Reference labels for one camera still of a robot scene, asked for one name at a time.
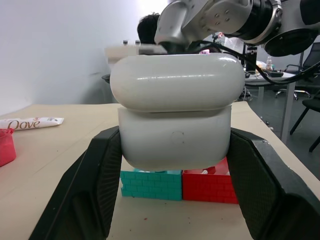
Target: black chair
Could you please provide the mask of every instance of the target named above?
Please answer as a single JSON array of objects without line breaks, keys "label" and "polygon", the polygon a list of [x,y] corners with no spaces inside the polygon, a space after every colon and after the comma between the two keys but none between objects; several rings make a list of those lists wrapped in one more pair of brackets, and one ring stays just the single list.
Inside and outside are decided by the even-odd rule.
[{"label": "black chair", "polygon": [[[304,53],[301,53],[300,56],[300,65],[295,65],[295,64],[289,64],[285,67],[284,72],[285,73],[290,73],[290,74],[295,74],[297,75],[298,73],[300,73],[301,71],[307,70],[308,68],[310,68],[311,66],[313,66],[314,64],[318,63],[320,61],[320,42],[315,42],[313,43],[310,53],[308,55],[308,57],[306,58],[306,60],[304,61],[304,63],[302,64],[303,61],[303,57],[304,57]],[[297,69],[288,69],[289,67],[297,67]],[[312,81],[308,78],[304,79],[306,82],[308,83],[312,83]],[[280,93],[284,93],[287,90],[282,88],[280,90],[278,90],[278,92],[275,94],[275,97],[278,97],[278,95]],[[297,93],[304,93],[307,94],[308,98],[311,97],[310,93],[305,91],[305,90],[294,90],[294,99],[298,100],[298,95]]]},{"label": "black chair", "polygon": [[[320,113],[320,90],[314,95],[312,99],[303,100],[302,104],[305,106],[305,110],[303,111],[303,113],[301,114],[301,116],[299,117],[299,119],[296,121],[293,128],[291,129],[290,135],[294,133],[294,131],[296,130],[296,128],[298,127],[298,125],[300,124],[304,116],[307,114],[309,109]],[[309,152],[312,153],[319,143],[320,143],[320,136],[311,145],[311,147],[309,148]]]}]

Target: black hair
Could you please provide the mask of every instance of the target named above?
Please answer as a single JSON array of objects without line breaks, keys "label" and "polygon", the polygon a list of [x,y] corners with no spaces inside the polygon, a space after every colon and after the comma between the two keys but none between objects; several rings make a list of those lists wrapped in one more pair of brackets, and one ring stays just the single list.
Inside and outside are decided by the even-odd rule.
[{"label": "black hair", "polygon": [[142,44],[156,44],[155,35],[159,17],[159,13],[153,13],[140,19],[137,32]]}]

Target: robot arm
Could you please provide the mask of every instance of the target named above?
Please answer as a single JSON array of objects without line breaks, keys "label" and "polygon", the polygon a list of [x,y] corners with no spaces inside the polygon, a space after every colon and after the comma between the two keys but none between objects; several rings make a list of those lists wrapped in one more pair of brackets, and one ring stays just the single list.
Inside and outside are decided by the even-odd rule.
[{"label": "robot arm", "polygon": [[318,0],[178,0],[162,12],[155,42],[183,51],[215,32],[262,45],[275,57],[306,50],[319,34]]}]

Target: desk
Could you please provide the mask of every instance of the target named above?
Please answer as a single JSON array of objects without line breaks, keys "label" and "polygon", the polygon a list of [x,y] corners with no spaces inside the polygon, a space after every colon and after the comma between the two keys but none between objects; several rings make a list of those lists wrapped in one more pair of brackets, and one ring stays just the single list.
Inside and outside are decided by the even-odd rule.
[{"label": "desk", "polygon": [[[17,159],[0,168],[1,240],[27,240],[60,178],[100,131],[118,124],[119,104],[32,105],[4,118],[54,116],[62,125],[14,133]],[[232,104],[231,125],[267,139],[320,199],[320,181],[250,109]],[[126,161],[122,169],[131,167]],[[113,240],[251,239],[235,204],[127,198],[118,192]]]},{"label": "desk", "polygon": [[[281,81],[290,77],[293,77],[294,74],[284,72],[282,77],[271,77],[271,80],[273,81]],[[262,76],[250,76],[245,80],[246,83],[250,84],[262,84],[267,83],[267,81]],[[282,125],[281,125],[281,134],[280,139],[281,141],[286,144],[287,138],[288,138],[288,131],[289,131],[289,123],[290,123],[290,116],[292,111],[292,105],[294,102],[294,92],[295,92],[296,83],[290,83],[286,87],[286,98],[285,98],[285,104],[284,104],[284,110],[283,110],[283,116],[282,116]],[[262,108],[263,108],[263,99],[264,99],[264,90],[265,88],[263,86],[259,87],[258,92],[258,116],[262,116]]]}]

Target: teal toy brick block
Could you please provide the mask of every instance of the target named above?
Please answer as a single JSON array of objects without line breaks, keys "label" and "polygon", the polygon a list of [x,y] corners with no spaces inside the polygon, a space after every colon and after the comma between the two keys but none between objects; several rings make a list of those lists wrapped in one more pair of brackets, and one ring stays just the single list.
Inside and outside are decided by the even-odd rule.
[{"label": "teal toy brick block", "polygon": [[156,194],[155,194],[155,197],[156,197],[157,199],[168,200],[168,194],[165,194],[165,193],[156,193]]},{"label": "teal toy brick block", "polygon": [[142,180],[132,179],[130,184],[133,186],[142,186]]},{"label": "teal toy brick block", "polygon": [[143,198],[144,197],[144,193],[143,192],[134,191],[134,192],[132,192],[132,197]]},{"label": "teal toy brick block", "polygon": [[173,201],[181,201],[182,199],[182,194],[169,194],[168,195],[168,200],[173,200]]},{"label": "teal toy brick block", "polygon": [[130,191],[130,192],[137,192],[138,191],[137,186],[131,186],[131,185],[125,185],[124,189],[127,191]]},{"label": "teal toy brick block", "polygon": [[154,182],[154,181],[144,180],[144,181],[142,181],[142,186],[145,186],[145,187],[154,187],[154,186],[155,186],[155,182]]},{"label": "teal toy brick block", "polygon": [[149,181],[161,181],[160,174],[162,174],[162,173],[149,174],[148,180]]},{"label": "teal toy brick block", "polygon": [[124,178],[126,179],[136,179],[136,173],[131,171],[124,171]]},{"label": "teal toy brick block", "polygon": [[182,172],[121,171],[123,197],[182,200]]},{"label": "teal toy brick block", "polygon": [[123,187],[121,188],[121,194],[124,197],[132,197],[132,192],[125,190]]},{"label": "teal toy brick block", "polygon": [[161,193],[161,188],[160,187],[150,187],[149,188],[150,193]]},{"label": "teal toy brick block", "polygon": [[130,179],[121,178],[121,182],[123,185],[130,185]]},{"label": "teal toy brick block", "polygon": [[156,198],[156,194],[152,193],[152,192],[144,192],[143,193],[143,197],[147,198],[147,199],[155,199]]},{"label": "teal toy brick block", "polygon": [[163,181],[155,181],[154,186],[159,188],[168,188],[168,183]]},{"label": "teal toy brick block", "polygon": [[136,174],[135,179],[148,180],[148,175],[147,174]]},{"label": "teal toy brick block", "polygon": [[168,182],[168,188],[181,189],[181,182]]},{"label": "teal toy brick block", "polygon": [[148,193],[149,192],[149,187],[147,187],[147,186],[138,186],[137,190],[138,190],[138,192],[141,192],[141,193]]},{"label": "teal toy brick block", "polygon": [[161,175],[161,181],[163,182],[173,182],[174,181],[174,176],[169,175],[169,174],[162,174]]}]

